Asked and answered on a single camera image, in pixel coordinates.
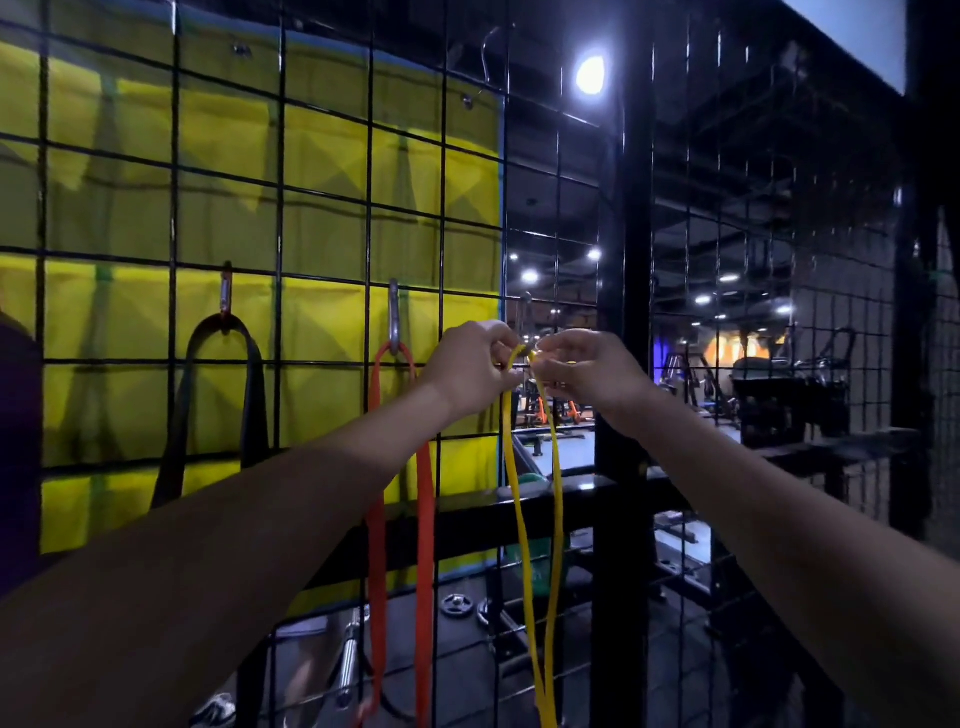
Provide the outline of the purple resistance band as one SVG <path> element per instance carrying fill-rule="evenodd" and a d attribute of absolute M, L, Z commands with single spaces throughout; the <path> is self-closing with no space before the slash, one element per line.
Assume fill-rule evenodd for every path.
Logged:
<path fill-rule="evenodd" d="M 42 447 L 41 348 L 0 312 L 0 600 L 40 568 Z"/>

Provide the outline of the black steel post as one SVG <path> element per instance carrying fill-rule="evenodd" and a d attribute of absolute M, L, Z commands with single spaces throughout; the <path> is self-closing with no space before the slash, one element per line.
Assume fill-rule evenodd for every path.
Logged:
<path fill-rule="evenodd" d="M 602 215 L 599 325 L 639 364 L 650 357 L 655 0 L 618 0 L 614 61 L 619 138 Z M 646 728 L 654 553 L 645 449 L 602 416 L 596 468 L 590 728 Z"/>

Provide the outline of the orange resistance band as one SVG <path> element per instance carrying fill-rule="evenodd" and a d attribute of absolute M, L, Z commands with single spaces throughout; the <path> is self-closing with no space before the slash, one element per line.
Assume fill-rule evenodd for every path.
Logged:
<path fill-rule="evenodd" d="M 416 452 L 417 551 L 415 584 L 414 646 L 414 728 L 429 728 L 434 673 L 434 559 L 436 529 L 436 488 L 430 443 Z M 386 705 L 383 681 L 388 647 L 387 526 L 383 498 L 365 516 L 367 529 L 367 596 L 371 644 L 372 692 L 359 707 L 354 728 Z"/>

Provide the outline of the black steel crossbeam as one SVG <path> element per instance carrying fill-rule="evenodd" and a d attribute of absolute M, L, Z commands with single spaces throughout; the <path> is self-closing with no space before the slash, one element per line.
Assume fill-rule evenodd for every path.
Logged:
<path fill-rule="evenodd" d="M 757 450 L 755 453 L 787 473 L 810 478 L 827 471 L 874 460 L 912 454 L 923 443 L 919 431 L 891 427 L 868 433 L 813 443 L 792 443 Z M 563 518 L 567 530 L 595 526 L 602 499 L 618 495 L 620 486 L 601 475 L 576 475 L 563 486 Z M 641 513 L 690 511 L 688 500 L 658 467 L 625 488 L 628 502 Z M 474 491 L 443 495 L 438 499 L 435 556 L 439 561 L 487 552 L 519 540 L 515 507 L 510 493 Z M 523 518 L 532 539 L 553 533 L 554 499 L 551 489 L 524 487 L 521 496 Z M 412 568 L 417 564 L 418 522 L 416 504 L 395 503 L 386 507 L 388 570 Z M 342 542 L 307 583 L 307 589 L 338 585 L 366 577 L 368 572 L 367 532 L 362 526 L 350 529 Z"/>

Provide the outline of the white shoe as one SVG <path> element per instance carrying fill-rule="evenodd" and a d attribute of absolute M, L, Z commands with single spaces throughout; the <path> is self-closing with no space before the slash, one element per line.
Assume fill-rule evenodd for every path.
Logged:
<path fill-rule="evenodd" d="M 189 719 L 188 728 L 234 728 L 237 709 L 228 692 L 213 695 Z"/>

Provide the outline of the steel barbell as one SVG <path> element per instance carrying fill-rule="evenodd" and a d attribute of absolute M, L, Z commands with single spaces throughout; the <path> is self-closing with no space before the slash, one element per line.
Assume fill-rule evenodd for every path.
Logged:
<path fill-rule="evenodd" d="M 358 657 L 359 653 L 363 651 L 361 632 L 366 624 L 368 615 L 367 606 L 354 608 L 343 629 L 340 661 L 331 683 L 334 705 L 337 710 L 341 712 L 347 710 L 353 703 L 357 664 L 362 662 Z"/>

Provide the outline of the person's left forearm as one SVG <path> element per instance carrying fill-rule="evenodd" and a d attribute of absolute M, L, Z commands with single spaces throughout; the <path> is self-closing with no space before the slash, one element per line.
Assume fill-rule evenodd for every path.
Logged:
<path fill-rule="evenodd" d="M 0 728 L 186 728 L 457 410 L 426 381 L 0 601 Z"/>

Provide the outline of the black resistance band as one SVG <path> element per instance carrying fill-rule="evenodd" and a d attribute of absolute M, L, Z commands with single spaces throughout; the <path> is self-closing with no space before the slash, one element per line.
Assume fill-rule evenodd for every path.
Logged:
<path fill-rule="evenodd" d="M 176 389 L 169 432 L 153 487 L 150 510 L 173 503 L 184 494 L 190 409 L 195 367 L 205 343 L 215 334 L 240 334 L 246 343 L 246 388 L 241 420 L 240 467 L 247 469 L 272 455 L 267 421 L 263 358 L 257 342 L 237 316 L 225 321 L 219 313 L 203 319 L 188 342 L 183 374 Z M 240 664 L 236 685 L 236 721 L 233 728 L 258 728 L 267 675 L 270 639 L 265 637 Z"/>

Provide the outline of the person's right hand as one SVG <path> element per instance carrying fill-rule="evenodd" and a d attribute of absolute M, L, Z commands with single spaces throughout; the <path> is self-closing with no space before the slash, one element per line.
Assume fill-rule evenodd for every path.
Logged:
<path fill-rule="evenodd" d="M 657 391 L 616 334 L 577 328 L 541 338 L 534 355 L 573 363 L 573 377 L 535 377 L 543 391 L 593 408 L 621 435 L 636 439 Z"/>

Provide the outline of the black gym machine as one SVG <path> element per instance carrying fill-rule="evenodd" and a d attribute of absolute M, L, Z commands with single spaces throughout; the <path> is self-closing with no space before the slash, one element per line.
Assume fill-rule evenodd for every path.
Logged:
<path fill-rule="evenodd" d="M 850 434 L 850 374 L 857 332 L 848 326 L 830 332 L 808 359 L 798 358 L 797 327 L 786 327 L 771 358 L 744 357 L 733 364 L 740 441 L 751 450 L 799 444 L 810 429 L 826 438 Z"/>

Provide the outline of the yellow resistance band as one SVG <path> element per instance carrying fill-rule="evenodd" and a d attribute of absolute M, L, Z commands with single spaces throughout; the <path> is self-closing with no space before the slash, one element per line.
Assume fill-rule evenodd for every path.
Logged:
<path fill-rule="evenodd" d="M 562 720 L 559 717 L 556 700 L 555 657 L 557 626 L 560 613 L 560 597 L 563 588 L 563 560 L 565 554 L 564 543 L 566 533 L 564 528 L 565 502 L 563 490 L 563 476 L 560 461 L 560 449 L 557 427 L 553 416 L 546 413 L 546 423 L 550 434 L 553 456 L 552 494 L 553 506 L 553 533 L 550 538 L 550 573 L 549 594 L 547 600 L 544 624 L 543 651 L 539 650 L 536 634 L 538 621 L 535 614 L 534 601 L 534 573 L 531 554 L 531 540 L 527 533 L 523 515 L 521 484 L 517 467 L 517 457 L 512 446 L 504 451 L 503 462 L 506 478 L 510 488 L 514 515 L 518 531 L 518 546 L 520 550 L 520 564 L 522 573 L 522 603 L 524 625 L 528 640 L 528 652 L 531 658 L 534 677 L 534 702 L 539 718 L 539 728 L 561 728 Z"/>

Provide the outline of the person's left hand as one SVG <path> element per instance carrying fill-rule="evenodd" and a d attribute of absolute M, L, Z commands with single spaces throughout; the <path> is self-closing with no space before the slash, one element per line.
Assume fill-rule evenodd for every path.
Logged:
<path fill-rule="evenodd" d="M 467 321 L 442 335 L 418 378 L 419 387 L 430 391 L 442 429 L 522 383 L 521 370 L 498 370 L 491 361 L 491 347 L 519 346 L 519 336 L 503 321 Z"/>

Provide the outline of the person's right forearm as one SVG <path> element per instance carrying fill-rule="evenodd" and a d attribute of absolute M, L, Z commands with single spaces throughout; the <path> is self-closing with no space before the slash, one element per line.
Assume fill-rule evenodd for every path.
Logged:
<path fill-rule="evenodd" d="M 716 432 L 645 376 L 590 403 L 705 516 L 831 681 L 884 728 L 960 728 L 960 563 Z"/>

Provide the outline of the round ceiling lamp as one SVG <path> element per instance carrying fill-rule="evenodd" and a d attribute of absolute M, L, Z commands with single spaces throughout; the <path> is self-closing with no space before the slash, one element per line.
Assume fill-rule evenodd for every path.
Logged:
<path fill-rule="evenodd" d="M 577 93 L 589 99 L 603 95 L 608 77 L 606 54 L 590 51 L 582 55 L 575 65 L 573 84 Z"/>

